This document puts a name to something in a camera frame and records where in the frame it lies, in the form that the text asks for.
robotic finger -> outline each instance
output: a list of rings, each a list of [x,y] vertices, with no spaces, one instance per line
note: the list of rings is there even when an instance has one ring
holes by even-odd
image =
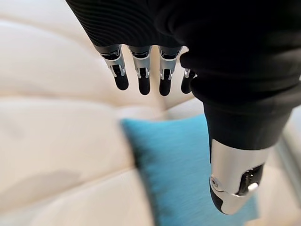
[[[167,96],[170,92],[171,78],[174,73],[177,57],[182,47],[168,48],[159,46],[160,51],[160,86],[159,91],[162,96]]]
[[[128,80],[121,45],[111,45],[107,47],[95,46],[95,48],[104,58],[108,68],[112,71],[117,87],[120,90],[126,90],[128,88]]]
[[[197,74],[194,71],[192,71],[191,69],[185,68],[185,72],[184,72],[184,76],[183,76],[183,80],[182,80],[182,84],[181,84],[182,93],[188,94],[191,92],[190,82],[195,77],[197,77]]]
[[[128,46],[132,52],[135,70],[138,76],[139,91],[142,95],[150,92],[150,55],[151,46]]]

screw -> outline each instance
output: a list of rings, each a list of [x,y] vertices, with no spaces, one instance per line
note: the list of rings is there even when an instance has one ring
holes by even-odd
[[[210,181],[214,187],[218,188],[218,184],[216,183],[216,181],[213,177],[210,177]]]

couch cushion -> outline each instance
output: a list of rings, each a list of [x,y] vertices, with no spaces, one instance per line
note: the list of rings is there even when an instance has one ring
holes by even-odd
[[[114,108],[0,99],[0,212],[133,166]]]
[[[154,226],[136,170],[112,175],[0,216],[5,226]]]
[[[254,197],[227,216],[209,191],[209,142],[204,115],[185,120],[124,120],[158,226],[241,226],[257,217]]]

ribbed black fabric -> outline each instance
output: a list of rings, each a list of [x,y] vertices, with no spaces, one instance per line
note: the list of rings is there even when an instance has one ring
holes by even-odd
[[[67,3],[96,46],[180,46],[174,38],[156,30],[151,13],[143,2],[67,0]]]

metal component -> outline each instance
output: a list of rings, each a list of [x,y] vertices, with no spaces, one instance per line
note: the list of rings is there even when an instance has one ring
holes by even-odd
[[[222,192],[222,187],[219,186],[220,182],[216,178],[210,177],[210,183],[216,191]]]
[[[141,78],[141,73],[140,73],[140,68],[145,68],[146,69],[146,76],[145,78],[149,78],[150,77],[150,51],[151,48],[144,53],[135,53],[132,51],[132,55],[133,55],[133,60],[134,60],[134,65],[135,65],[135,70],[137,73],[138,78]]]
[[[126,70],[125,70],[125,63],[124,63],[124,59],[123,59],[123,54],[121,51],[121,45],[119,45],[118,49],[115,50],[114,52],[108,53],[108,54],[101,54],[102,57],[104,58],[108,68],[112,71],[112,74],[114,77],[117,77],[117,75],[121,75],[124,76],[126,74]],[[115,72],[115,70],[113,69],[114,65],[118,65],[119,66],[119,71],[118,73]]]
[[[164,80],[165,70],[169,70],[170,73],[169,73],[168,80],[171,80],[177,62],[177,56],[180,51],[175,54],[168,55],[165,54],[160,47],[159,50],[160,50],[160,77],[162,80]]]
[[[184,71],[184,77],[185,77],[186,79],[189,78],[189,73],[190,73],[190,69],[189,69],[189,68],[185,68],[185,71]]]
[[[246,173],[257,173],[256,167],[263,166],[267,160],[271,148],[261,150],[241,150],[221,144],[212,140],[211,145],[211,177],[210,187],[216,196],[223,202],[221,210],[225,214],[237,212],[253,195],[258,183],[246,180],[246,190],[238,194],[243,175]]]

